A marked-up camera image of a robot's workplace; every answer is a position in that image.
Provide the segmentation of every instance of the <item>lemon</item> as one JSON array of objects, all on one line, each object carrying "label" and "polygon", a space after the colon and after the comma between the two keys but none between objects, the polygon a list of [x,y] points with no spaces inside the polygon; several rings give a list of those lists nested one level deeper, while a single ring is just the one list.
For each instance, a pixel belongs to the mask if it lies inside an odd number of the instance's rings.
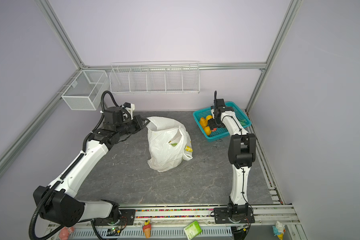
[{"label": "lemon", "polygon": [[211,133],[212,133],[210,127],[204,127],[204,132],[206,133],[207,136],[211,135]]},{"label": "lemon", "polygon": [[207,122],[207,120],[205,119],[205,118],[200,118],[200,125],[202,126],[202,127],[206,127],[207,125],[208,125],[208,122]]}]

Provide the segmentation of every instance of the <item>basket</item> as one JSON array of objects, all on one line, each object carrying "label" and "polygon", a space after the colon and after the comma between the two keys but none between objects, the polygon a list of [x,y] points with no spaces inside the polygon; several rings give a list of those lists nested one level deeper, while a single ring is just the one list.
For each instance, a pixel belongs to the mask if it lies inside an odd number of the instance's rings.
[{"label": "basket", "polygon": [[[243,126],[244,128],[249,127],[252,124],[251,121],[249,120],[249,118],[245,115],[245,113],[243,113],[243,111],[241,111],[241,109],[235,103],[226,102],[225,105],[227,107],[233,108],[237,119],[240,122],[245,123],[245,125]],[[196,121],[197,125],[199,126],[200,130],[206,137],[206,140],[208,142],[213,142],[213,141],[216,141],[217,139],[221,139],[223,137],[229,136],[228,130],[224,127],[218,127],[215,132],[212,132],[211,135],[207,136],[203,127],[200,125],[199,121],[200,121],[200,118],[206,118],[208,115],[211,115],[211,108],[204,108],[204,109],[193,112],[193,117],[195,118],[195,121]]]},{"label": "basket", "polygon": [[109,73],[111,92],[115,94],[200,92],[197,62],[163,63],[162,65],[111,63],[112,70]]},{"label": "basket", "polygon": [[105,90],[109,90],[106,71],[82,70],[61,97],[72,110],[96,110]]}]

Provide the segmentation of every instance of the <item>toy fruit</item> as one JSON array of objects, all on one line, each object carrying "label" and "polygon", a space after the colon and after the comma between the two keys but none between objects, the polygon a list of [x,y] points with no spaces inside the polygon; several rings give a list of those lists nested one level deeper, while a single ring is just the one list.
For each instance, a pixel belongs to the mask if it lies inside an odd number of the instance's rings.
[{"label": "toy fruit", "polygon": [[212,115],[208,115],[205,119],[208,121],[211,118],[213,118]]},{"label": "toy fruit", "polygon": [[211,135],[211,133],[212,133],[210,127],[204,127],[204,132],[206,133],[207,136]]},{"label": "toy fruit", "polygon": [[199,123],[202,127],[206,127],[208,125],[208,121],[205,118],[200,118]]}]

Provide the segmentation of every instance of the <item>wire shelf compartment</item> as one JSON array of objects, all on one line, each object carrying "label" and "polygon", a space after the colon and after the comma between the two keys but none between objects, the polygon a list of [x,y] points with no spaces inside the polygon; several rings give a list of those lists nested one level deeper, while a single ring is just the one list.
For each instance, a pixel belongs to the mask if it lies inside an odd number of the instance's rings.
[{"label": "wire shelf compartment", "polygon": [[82,70],[61,97],[72,110],[96,110],[105,90],[109,90],[106,71]]},{"label": "wire shelf compartment", "polygon": [[199,93],[198,62],[127,65],[111,63],[110,89],[115,94]]}]

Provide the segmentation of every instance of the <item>ice cream cone toy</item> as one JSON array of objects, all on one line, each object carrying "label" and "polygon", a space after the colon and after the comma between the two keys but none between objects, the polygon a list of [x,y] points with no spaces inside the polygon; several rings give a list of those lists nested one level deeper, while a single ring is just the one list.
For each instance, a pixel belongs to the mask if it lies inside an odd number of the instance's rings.
[{"label": "ice cream cone toy", "polygon": [[145,238],[151,237],[151,224],[149,222],[150,222],[150,220],[145,220],[145,223],[143,226],[143,232],[145,234]]}]

